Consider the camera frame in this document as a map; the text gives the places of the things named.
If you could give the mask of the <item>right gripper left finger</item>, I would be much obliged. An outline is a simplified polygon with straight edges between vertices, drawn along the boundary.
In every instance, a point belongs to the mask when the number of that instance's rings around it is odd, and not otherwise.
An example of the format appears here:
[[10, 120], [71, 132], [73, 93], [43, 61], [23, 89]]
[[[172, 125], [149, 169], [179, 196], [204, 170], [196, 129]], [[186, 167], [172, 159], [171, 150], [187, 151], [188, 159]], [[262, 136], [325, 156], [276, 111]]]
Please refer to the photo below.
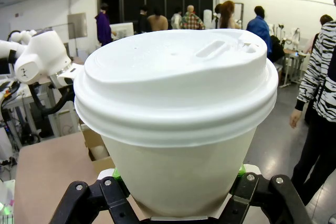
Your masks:
[[107, 210], [113, 223], [139, 223], [139, 219], [115, 178], [69, 184], [50, 223], [93, 223], [99, 212]]

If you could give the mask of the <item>person's left hand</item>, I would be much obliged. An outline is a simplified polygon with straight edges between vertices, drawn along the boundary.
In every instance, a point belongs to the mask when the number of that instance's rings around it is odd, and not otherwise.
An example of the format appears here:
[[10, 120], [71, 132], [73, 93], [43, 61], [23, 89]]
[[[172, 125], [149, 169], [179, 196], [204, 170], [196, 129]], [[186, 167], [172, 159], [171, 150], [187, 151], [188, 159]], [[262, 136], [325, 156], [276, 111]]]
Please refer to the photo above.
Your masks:
[[299, 120], [301, 119], [302, 111], [293, 109], [290, 118], [289, 118], [289, 125], [292, 129], [297, 127]]

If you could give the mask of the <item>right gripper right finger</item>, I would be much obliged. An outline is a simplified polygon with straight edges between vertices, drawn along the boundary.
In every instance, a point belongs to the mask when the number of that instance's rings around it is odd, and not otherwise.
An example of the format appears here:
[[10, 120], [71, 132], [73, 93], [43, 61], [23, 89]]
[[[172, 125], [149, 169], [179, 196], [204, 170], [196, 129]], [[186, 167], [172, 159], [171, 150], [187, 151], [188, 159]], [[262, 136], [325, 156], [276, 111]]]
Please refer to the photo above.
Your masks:
[[255, 165], [244, 164], [218, 212], [218, 223], [312, 223], [291, 179], [266, 179]]

